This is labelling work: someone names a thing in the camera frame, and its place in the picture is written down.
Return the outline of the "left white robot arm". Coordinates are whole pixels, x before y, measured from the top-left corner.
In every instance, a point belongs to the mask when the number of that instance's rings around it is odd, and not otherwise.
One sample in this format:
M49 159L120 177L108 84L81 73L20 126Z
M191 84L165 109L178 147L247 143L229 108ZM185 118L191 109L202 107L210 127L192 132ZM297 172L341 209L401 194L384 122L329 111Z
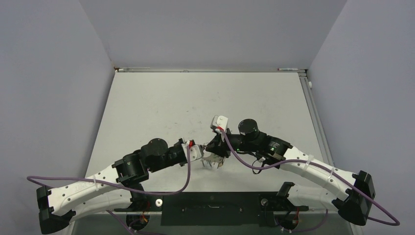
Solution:
M149 174L174 166L190 165L203 157L204 148L193 140L179 139L169 147L163 139L148 144L87 178L73 179L71 184L36 190L41 233L52 234L66 228L84 215L131 207L144 208L149 192L141 182Z

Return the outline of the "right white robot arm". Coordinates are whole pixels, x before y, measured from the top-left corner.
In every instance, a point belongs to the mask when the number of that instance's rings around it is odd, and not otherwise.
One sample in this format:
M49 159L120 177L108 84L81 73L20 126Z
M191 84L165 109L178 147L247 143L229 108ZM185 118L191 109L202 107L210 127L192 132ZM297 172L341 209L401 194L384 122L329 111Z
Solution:
M308 206L336 211L344 220L364 226L375 204L372 176L353 173L330 166L300 151L287 141L261 132L254 119L238 125L239 134L231 133L228 118L214 116L210 124L216 134L207 144L206 152L219 158L234 155L252 170L281 169L294 173L321 189L284 183L277 195L277 205L288 210L292 206Z

